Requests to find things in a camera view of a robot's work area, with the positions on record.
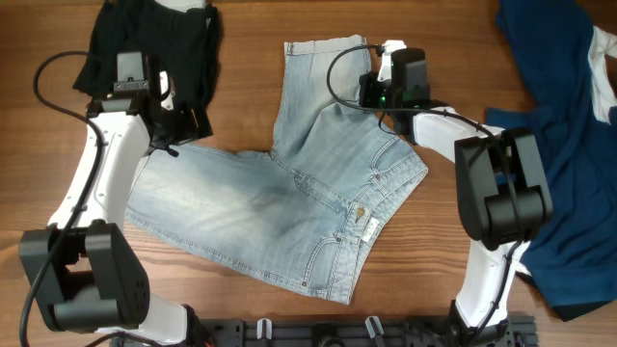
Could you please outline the light blue denim shorts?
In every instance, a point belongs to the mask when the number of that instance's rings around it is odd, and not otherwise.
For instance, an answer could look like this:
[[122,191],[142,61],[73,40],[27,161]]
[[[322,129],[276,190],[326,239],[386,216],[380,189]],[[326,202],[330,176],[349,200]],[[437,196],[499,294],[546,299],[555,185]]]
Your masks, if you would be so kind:
[[284,62],[270,150],[155,151],[135,174],[126,219],[244,275],[347,304],[427,167],[357,109],[371,68],[361,36],[289,42]]

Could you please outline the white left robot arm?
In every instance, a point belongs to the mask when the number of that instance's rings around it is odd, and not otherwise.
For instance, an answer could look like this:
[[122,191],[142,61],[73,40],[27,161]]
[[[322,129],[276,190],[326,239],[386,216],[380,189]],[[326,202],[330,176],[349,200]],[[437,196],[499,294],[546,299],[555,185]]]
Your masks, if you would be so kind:
[[151,293],[148,275],[124,238],[129,189],[150,134],[128,100],[91,103],[88,139],[67,194],[47,226],[23,233],[19,257],[31,288],[19,323],[38,307],[51,331],[99,333],[149,346],[211,346],[195,312]]

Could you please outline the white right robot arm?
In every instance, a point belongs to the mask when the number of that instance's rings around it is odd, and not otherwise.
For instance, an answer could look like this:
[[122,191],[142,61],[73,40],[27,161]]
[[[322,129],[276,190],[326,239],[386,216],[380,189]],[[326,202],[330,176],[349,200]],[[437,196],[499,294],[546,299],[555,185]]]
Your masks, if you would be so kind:
[[362,75],[360,86],[362,107],[392,115],[399,134],[455,165],[459,218],[471,243],[450,335],[503,334],[515,269],[553,212],[532,131],[482,124],[435,101],[392,108],[393,95],[374,72]]

